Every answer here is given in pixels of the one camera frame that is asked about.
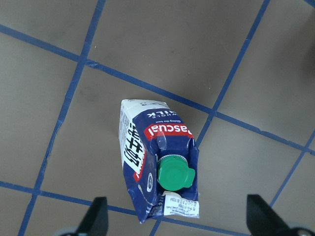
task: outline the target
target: bottle cap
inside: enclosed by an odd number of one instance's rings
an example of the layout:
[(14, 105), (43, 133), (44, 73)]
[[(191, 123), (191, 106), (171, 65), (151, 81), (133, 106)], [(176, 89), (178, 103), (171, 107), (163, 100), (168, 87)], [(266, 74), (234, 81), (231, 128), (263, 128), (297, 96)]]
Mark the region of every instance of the bottle cap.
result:
[(187, 160), (180, 155), (167, 155), (160, 159), (157, 179), (169, 191), (189, 188), (195, 177), (195, 170), (188, 167)]

